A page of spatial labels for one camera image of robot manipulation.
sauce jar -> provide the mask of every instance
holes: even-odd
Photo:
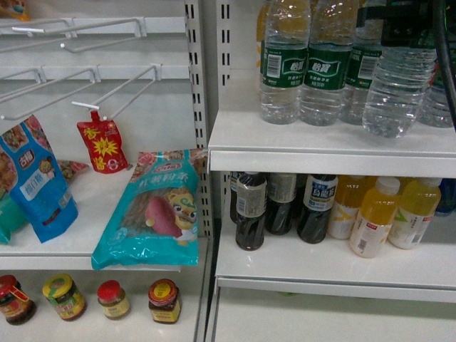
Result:
[[[26,323],[36,313],[35,303],[22,292],[14,276],[0,276],[0,312],[14,326]]]
[[[98,303],[103,307],[109,319],[120,319],[130,312],[130,302],[125,290],[116,280],[108,280],[100,285],[97,291]]]
[[[172,280],[157,280],[149,289],[149,309],[154,321],[158,323],[176,323],[182,299],[179,288]]]
[[[43,295],[64,321],[73,321],[86,310],[86,300],[67,274],[50,278],[43,286]]]

white shelf board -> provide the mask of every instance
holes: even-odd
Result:
[[[92,269],[92,253],[133,169],[112,175],[89,169],[76,175],[70,186],[78,208],[75,222],[62,235],[43,244],[30,224],[13,232],[9,244],[0,244],[0,269]],[[119,265],[107,269],[179,271],[180,266]]]
[[[225,288],[218,296],[206,341],[450,342],[456,336],[455,304]]]
[[[86,312],[77,320],[65,322],[41,293],[47,279],[61,271],[11,271],[23,291],[37,304],[32,319],[21,325],[7,324],[0,317],[2,342],[13,341],[203,341],[207,309],[211,254],[207,238],[199,239],[198,266],[186,266],[181,272],[170,271],[65,271],[70,274],[88,302]],[[152,320],[147,291],[161,278],[172,279],[182,294],[182,310],[176,324],[161,324]],[[98,287],[109,279],[119,281],[131,304],[125,318],[111,321],[97,302]]]
[[[456,134],[416,122],[386,139],[337,121],[315,127],[297,120],[273,125],[260,117],[252,71],[233,70],[209,142],[215,171],[456,177]]]
[[[456,214],[435,217],[421,243],[402,250],[389,242],[373,259],[355,255],[348,240],[326,237],[303,242],[292,229],[265,233],[263,245],[247,252],[235,241],[229,199],[217,257],[218,286],[245,289],[456,303]]]

plastic packaging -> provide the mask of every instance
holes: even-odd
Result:
[[[365,7],[385,5],[385,0],[367,0]],[[339,119],[351,125],[363,124],[363,112],[373,71],[382,54],[380,44],[383,20],[367,20],[356,29],[356,37],[348,62],[343,106]]]
[[[112,120],[101,121],[96,110],[90,112],[92,121],[78,123],[78,130],[88,149],[93,169],[101,173],[115,173],[128,166],[122,151],[122,137]]]
[[[405,187],[388,241],[402,249],[415,248],[434,217],[442,178],[417,178]]]
[[[263,244],[266,196],[267,181],[263,174],[245,172],[237,180],[236,243],[247,251]]]
[[[308,244],[318,244],[326,236],[326,228],[337,188],[335,175],[309,175],[304,193],[304,207],[297,232]]]
[[[306,68],[309,0],[273,1],[264,40],[261,117],[285,125],[298,118],[299,86]]]
[[[142,152],[92,255],[113,264],[197,265],[197,194],[201,149]]]
[[[310,125],[332,125],[341,111],[357,10],[358,0],[317,4],[299,106],[300,119]]]
[[[268,200],[264,228],[274,235],[291,229],[292,202],[296,196],[296,173],[271,173],[268,181]]]
[[[399,180],[379,177],[366,193],[350,236],[350,248],[364,258],[373,258],[388,237],[398,208]]]
[[[383,48],[363,113],[367,131],[385,138],[406,134],[434,73],[433,44],[432,33],[423,32],[411,47]]]
[[[1,136],[0,175],[0,185],[41,242],[64,233],[78,216],[68,184],[33,115]]]
[[[328,220],[328,234],[336,239],[348,239],[358,210],[368,191],[367,177],[339,176],[336,197]]]

bottle cap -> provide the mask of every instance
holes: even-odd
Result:
[[[438,187],[442,182],[442,178],[417,178],[417,181],[427,187]]]
[[[375,183],[375,188],[385,195],[396,195],[399,191],[400,182],[395,177],[379,177]]]

blue snack bag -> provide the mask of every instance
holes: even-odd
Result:
[[[92,254],[92,267],[197,265],[197,193],[207,153],[141,152],[138,164]]]
[[[64,233],[78,216],[68,184],[33,115],[1,136],[0,185],[21,208],[40,242]]]

